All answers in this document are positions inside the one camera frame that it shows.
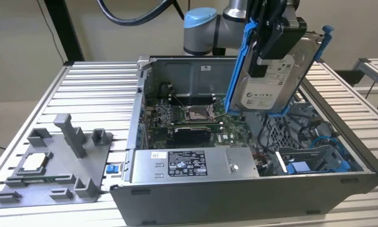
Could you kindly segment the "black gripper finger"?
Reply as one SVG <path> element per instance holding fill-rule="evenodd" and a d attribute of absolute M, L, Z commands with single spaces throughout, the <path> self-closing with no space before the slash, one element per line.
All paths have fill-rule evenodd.
<path fill-rule="evenodd" d="M 308 30 L 307 21 L 296 16 L 300 6 L 299 0 L 269 0 L 268 30 L 269 38 L 267 44 L 259 44 L 249 38 L 251 51 L 248 54 L 251 63 L 248 73 L 252 78 L 265 77 L 268 66 L 259 60 L 281 60 L 305 35 Z M 251 21 L 251 0 L 248 1 L 248 22 Z"/>
<path fill-rule="evenodd" d="M 253 38 L 259 41 L 259 44 L 267 44 L 269 38 L 267 25 L 269 7 L 268 0 L 251 1 L 251 21 L 257 24 L 253 28 Z"/>

